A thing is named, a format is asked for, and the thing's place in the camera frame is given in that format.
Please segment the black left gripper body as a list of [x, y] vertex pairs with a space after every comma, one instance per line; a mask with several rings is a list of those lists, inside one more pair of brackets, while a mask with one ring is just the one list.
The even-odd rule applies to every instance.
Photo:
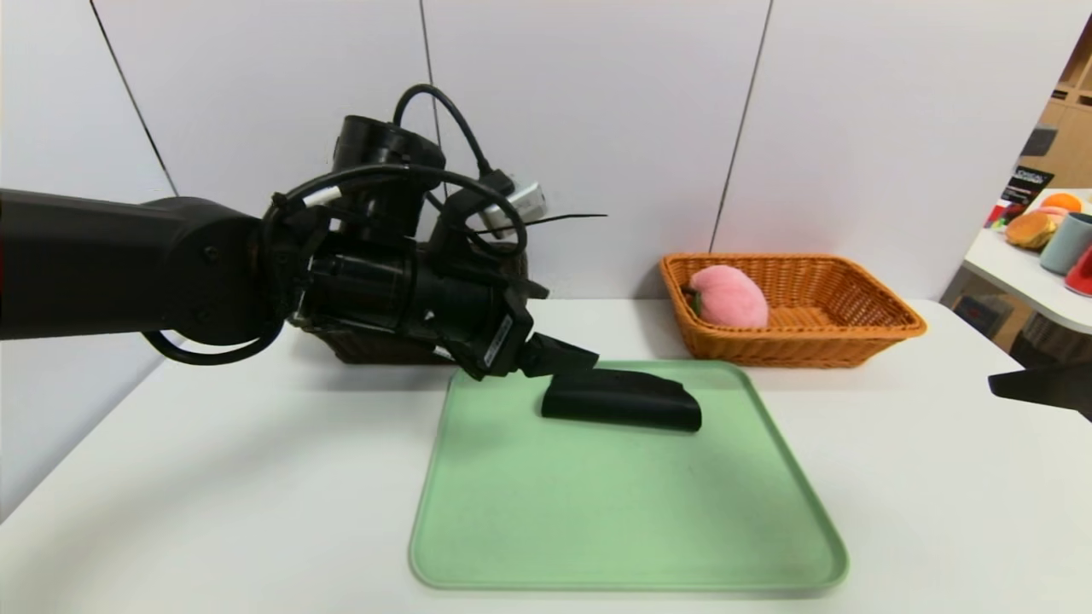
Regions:
[[483, 269], [422, 265], [414, 284], [414, 338], [446, 350], [476, 380], [517, 369], [533, 319], [519, 278]]

